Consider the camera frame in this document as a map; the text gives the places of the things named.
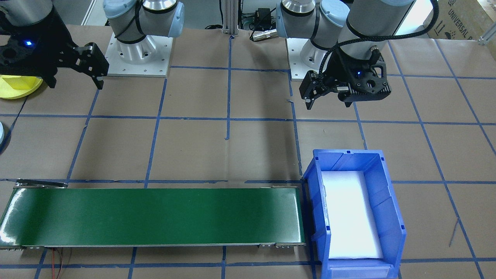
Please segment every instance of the metal base plate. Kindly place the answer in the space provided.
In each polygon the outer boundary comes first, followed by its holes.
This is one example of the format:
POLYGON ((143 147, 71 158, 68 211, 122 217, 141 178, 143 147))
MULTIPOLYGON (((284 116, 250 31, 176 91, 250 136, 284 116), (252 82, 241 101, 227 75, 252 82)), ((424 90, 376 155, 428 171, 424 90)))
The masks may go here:
POLYGON ((149 77, 167 77, 169 70, 169 61, 172 50, 172 38, 152 36, 157 44, 155 59, 146 64, 133 65, 123 61, 117 51, 117 39, 110 39, 105 58, 110 64, 108 76, 149 76, 149 77))
POLYGON ((315 70, 303 63, 300 57, 300 52, 307 41, 308 39, 299 38, 288 38, 286 40, 289 66, 291 68, 291 80, 303 80, 309 70, 315 70))

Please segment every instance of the table surface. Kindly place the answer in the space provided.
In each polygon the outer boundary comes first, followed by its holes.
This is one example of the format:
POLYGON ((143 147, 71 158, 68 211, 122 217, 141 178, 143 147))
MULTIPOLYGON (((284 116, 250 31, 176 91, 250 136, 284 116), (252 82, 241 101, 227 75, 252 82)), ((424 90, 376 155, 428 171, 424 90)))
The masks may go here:
MULTIPOLYGON (((70 31, 103 51, 112 33, 70 31)), ((285 40, 254 43, 244 31, 185 29, 167 79, 107 77, 97 91, 59 69, 55 89, 0 100, 9 133, 0 206, 16 178, 70 188, 301 187, 313 149, 382 149, 408 232, 401 277, 494 278, 496 62, 474 41, 406 39, 382 53, 390 96, 346 108, 329 94, 310 111, 289 79, 285 40)), ((63 259, 62 278, 315 278, 321 267, 312 245, 74 248, 63 259)), ((0 251, 0 277, 50 278, 51 262, 50 250, 0 251)))

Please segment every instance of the black cable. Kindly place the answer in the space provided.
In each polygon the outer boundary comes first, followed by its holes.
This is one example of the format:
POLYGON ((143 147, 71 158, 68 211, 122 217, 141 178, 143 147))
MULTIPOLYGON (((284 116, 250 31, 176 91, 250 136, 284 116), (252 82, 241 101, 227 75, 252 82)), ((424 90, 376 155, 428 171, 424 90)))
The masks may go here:
POLYGON ((241 7, 241 2, 243 0, 238 0, 238 27, 241 27, 241 17, 243 15, 243 8, 241 7))
POLYGON ((222 0, 219 0, 219 10, 220 10, 220 21, 224 25, 224 14, 222 13, 222 0))
POLYGON ((57 279, 59 279, 59 276, 61 274, 61 271, 62 271, 62 266, 63 266, 63 260, 62 260, 62 256, 63 256, 63 248, 62 248, 62 252, 60 252, 57 248, 55 248, 55 251, 57 251, 57 253, 59 254, 59 257, 60 257, 60 267, 59 267, 59 273, 57 274, 57 279))
POLYGON ((126 32, 129 27, 131 26, 131 24, 136 20, 136 18, 139 16, 139 10, 141 9, 141 7, 143 6, 143 0, 139 0, 138 2, 136 2, 136 5, 139 5, 138 6, 138 9, 136 10, 136 12, 134 13, 134 16, 132 17, 131 21, 129 21, 129 23, 127 24, 127 26, 124 28, 123 31, 121 31, 118 35, 116 35, 114 38, 118 38, 119 36, 121 36, 122 34, 124 34, 124 32, 126 32))
POLYGON ((222 29, 222 25, 212 24, 212 25, 208 25, 207 27, 205 27, 205 29, 222 29))
POLYGON ((269 15, 270 15, 273 11, 275 11, 275 9, 276 9, 276 8, 273 8, 272 10, 270 10, 270 12, 269 12, 268 14, 266 14, 266 15, 265 15, 265 16, 264 16, 261 20, 259 20, 259 21, 258 21, 257 25, 253 28, 253 31, 252 31, 251 35, 249 36, 249 39, 250 39, 251 41, 253 41, 253 34, 255 33, 255 29, 256 29, 257 27, 259 27, 259 26, 260 26, 260 24, 263 22, 263 20, 264 20, 266 17, 268 17, 268 16, 269 16, 269 15))
POLYGON ((330 48, 325 53, 324 58, 322 59, 322 62, 320 63, 320 68, 318 69, 318 79, 319 79, 319 81, 322 83, 322 79, 323 79, 322 72, 324 70, 325 61, 327 60, 327 58, 329 57, 329 55, 333 51, 335 51, 337 48, 340 48, 342 46, 346 46, 346 45, 349 45, 349 44, 355 44, 355 43, 366 42, 366 41, 370 41, 370 42, 382 42, 382 41, 386 41, 386 40, 408 39, 408 38, 418 37, 418 36, 424 35, 427 32, 429 32, 434 27, 435 22, 437 21, 437 18, 439 17, 439 5, 437 4, 437 0, 431 0, 431 4, 433 6, 433 18, 432 18, 431 22, 429 23, 429 25, 424 30, 421 30, 421 31, 418 31, 418 32, 414 32, 414 33, 410 33, 410 34, 405 34, 405 35, 395 35, 395 36, 389 35, 389 36, 364 37, 364 38, 353 39, 353 40, 344 41, 344 42, 335 44, 332 48, 330 48))

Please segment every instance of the robotic arm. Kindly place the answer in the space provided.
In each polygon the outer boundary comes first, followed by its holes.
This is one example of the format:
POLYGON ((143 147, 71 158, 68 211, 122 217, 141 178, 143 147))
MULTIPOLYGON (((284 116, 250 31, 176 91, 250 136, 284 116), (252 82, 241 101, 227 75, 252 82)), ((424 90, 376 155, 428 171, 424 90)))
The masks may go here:
POLYGON ((322 0, 320 5, 315 5, 314 0, 281 1, 276 16, 278 34, 281 37, 310 38, 317 51, 326 51, 319 72, 308 71, 300 86, 300 95, 307 109, 312 108, 317 98, 330 92, 337 93, 346 107, 357 101, 382 100, 391 93, 380 49, 386 40, 427 33, 439 13, 437 1, 431 0, 434 16, 425 30, 394 36, 413 2, 355 0, 347 13, 341 8, 344 4, 338 0, 322 0), (299 32, 305 30, 305 34, 299 34, 291 27, 300 27, 299 32))
POLYGON ((95 43, 75 44, 51 0, 0 0, 0 73, 41 77, 54 88, 58 68, 90 76, 98 89, 109 63, 95 43))

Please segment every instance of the green conveyor belt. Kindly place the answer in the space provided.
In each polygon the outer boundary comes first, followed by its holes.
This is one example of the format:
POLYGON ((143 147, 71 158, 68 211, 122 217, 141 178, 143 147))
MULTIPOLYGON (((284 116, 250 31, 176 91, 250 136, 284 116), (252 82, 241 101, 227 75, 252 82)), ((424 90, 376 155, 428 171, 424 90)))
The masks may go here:
POLYGON ((14 189, 0 248, 302 245, 299 190, 14 189))

